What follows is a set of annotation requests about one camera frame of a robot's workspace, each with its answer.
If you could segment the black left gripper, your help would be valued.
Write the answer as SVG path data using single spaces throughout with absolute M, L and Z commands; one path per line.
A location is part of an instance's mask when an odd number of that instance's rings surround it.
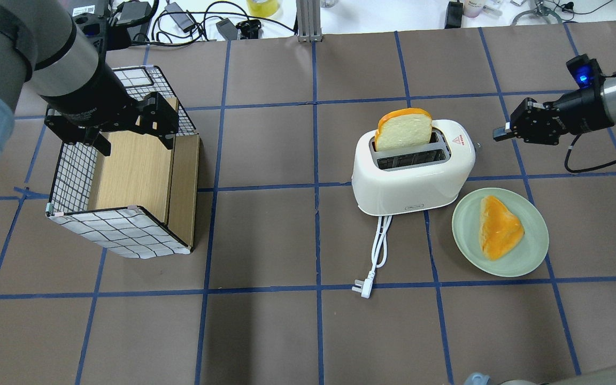
M 103 133 L 132 132 L 153 136 L 168 150 L 179 133 L 178 100 L 150 92 L 142 98 L 127 94 L 46 96 L 45 125 L 63 144 L 93 147 L 103 156 L 111 143 Z

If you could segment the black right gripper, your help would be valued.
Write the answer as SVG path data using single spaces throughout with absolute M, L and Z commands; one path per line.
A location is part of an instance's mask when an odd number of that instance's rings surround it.
M 560 137 L 571 131 L 574 105 L 569 102 L 539 103 L 526 97 L 510 115 L 509 125 L 493 130 L 496 142 L 512 138 L 528 144 L 557 145 Z

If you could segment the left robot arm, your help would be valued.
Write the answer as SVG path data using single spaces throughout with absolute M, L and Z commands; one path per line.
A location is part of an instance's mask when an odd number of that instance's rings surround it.
M 151 20 L 157 5 L 139 19 L 119 20 L 72 16 L 56 1 L 0 1 L 0 156 L 26 82 L 47 102 L 45 125 L 64 144 L 109 156 L 103 133 L 129 131 L 173 149 L 178 112 L 156 91 L 132 98 L 105 62 L 107 51 L 130 47 L 128 29 Z

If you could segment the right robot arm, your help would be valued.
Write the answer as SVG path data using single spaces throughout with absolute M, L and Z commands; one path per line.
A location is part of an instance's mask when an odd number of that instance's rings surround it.
M 494 141 L 519 138 L 529 144 L 557 145 L 562 134 L 579 137 L 616 125 L 616 73 L 602 74 L 592 60 L 575 67 L 573 78 L 579 89 L 554 102 L 538 103 L 533 98 L 524 98 L 505 126 L 493 131 Z M 65 144 L 85 144 L 105 156 L 112 151 L 111 143 L 103 136 L 105 132 L 151 135 L 168 150 L 173 149 L 174 138 L 180 132 L 176 108 L 156 91 L 141 100 L 127 96 L 108 119 L 93 126 L 51 108 L 47 110 L 45 124 Z M 430 115 L 420 108 L 396 110 L 379 121 L 373 149 L 387 159 L 405 155 L 430 142 L 432 130 Z

